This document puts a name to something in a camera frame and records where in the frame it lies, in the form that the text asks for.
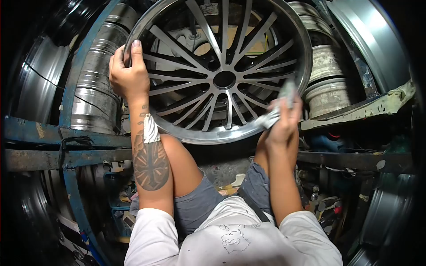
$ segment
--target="person's left hand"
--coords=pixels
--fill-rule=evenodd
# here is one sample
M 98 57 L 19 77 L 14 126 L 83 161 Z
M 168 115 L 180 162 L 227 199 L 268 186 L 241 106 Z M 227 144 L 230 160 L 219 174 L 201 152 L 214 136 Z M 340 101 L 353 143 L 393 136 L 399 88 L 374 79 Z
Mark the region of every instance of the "person's left hand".
M 293 108 L 287 108 L 287 99 L 277 99 L 271 102 L 269 110 L 275 105 L 280 106 L 280 119 L 272 126 L 265 144 L 269 149 L 287 148 L 288 140 L 295 130 L 298 130 L 300 116 L 302 114 L 302 100 L 298 95 L 294 97 Z
M 150 78 L 142 57 L 141 41 L 132 43 L 132 66 L 123 63 L 124 45 L 115 51 L 109 60 L 109 81 L 116 94 L 128 104 L 146 99 L 150 91 Z

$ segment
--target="tape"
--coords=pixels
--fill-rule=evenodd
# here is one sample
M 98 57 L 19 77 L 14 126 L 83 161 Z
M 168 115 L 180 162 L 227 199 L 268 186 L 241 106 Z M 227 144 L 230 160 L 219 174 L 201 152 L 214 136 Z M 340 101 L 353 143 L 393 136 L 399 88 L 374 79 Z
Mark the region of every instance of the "tape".
M 144 118 L 144 143 L 160 141 L 157 124 L 151 114 L 146 114 Z

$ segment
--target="leg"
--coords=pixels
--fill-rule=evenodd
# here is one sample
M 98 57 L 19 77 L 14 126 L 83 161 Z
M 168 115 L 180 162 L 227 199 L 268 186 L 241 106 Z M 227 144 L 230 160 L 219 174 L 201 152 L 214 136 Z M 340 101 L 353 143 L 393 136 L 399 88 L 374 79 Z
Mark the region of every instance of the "leg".
M 201 183 L 203 173 L 198 169 L 192 155 L 175 137 L 161 134 L 161 142 L 169 158 L 173 174 L 174 196 L 185 196 Z
M 259 138 L 253 162 L 250 164 L 241 188 L 247 196 L 264 212 L 273 216 L 269 201 L 269 162 L 265 140 L 268 132 L 265 131 Z M 299 147 L 299 132 L 295 131 L 288 144 L 289 161 L 295 167 Z
M 253 162 L 259 164 L 265 170 L 265 172 L 269 175 L 268 151 L 265 145 L 265 140 L 267 137 L 268 137 L 268 131 L 263 132 L 262 135 L 260 136 L 259 141 L 257 142 L 256 153 L 254 155 Z M 293 169 L 296 167 L 298 150 L 299 150 L 299 131 L 296 130 L 293 133 L 293 136 L 290 138 L 290 141 L 288 143 L 289 161 Z
M 191 154 L 176 138 L 161 134 L 173 174 L 175 223 L 180 238 L 193 233 L 223 200 Z

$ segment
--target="alloy wheel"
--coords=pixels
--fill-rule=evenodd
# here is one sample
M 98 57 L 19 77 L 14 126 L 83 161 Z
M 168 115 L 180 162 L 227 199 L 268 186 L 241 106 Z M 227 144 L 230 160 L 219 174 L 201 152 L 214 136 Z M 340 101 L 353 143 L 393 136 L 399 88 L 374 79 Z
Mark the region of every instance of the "alloy wheel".
M 286 78 L 294 76 L 299 91 L 305 89 L 312 47 L 299 16 L 282 0 L 203 3 L 157 2 L 130 33 L 125 61 L 140 39 L 150 111 L 162 131 L 185 143 L 229 143 L 262 130 L 253 120 Z

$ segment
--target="forearm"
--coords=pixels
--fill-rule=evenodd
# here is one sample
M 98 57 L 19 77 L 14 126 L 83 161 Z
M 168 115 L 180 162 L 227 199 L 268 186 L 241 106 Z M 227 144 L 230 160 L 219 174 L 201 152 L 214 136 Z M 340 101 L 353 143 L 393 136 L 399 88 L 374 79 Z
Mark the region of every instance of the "forearm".
M 161 141 L 144 143 L 149 98 L 133 99 L 128 104 L 139 208 L 160 209 L 173 216 L 173 178 L 167 154 Z
M 279 225 L 287 215 L 303 208 L 293 177 L 294 166 L 289 163 L 292 157 L 289 148 L 270 147 L 268 156 L 271 207 Z

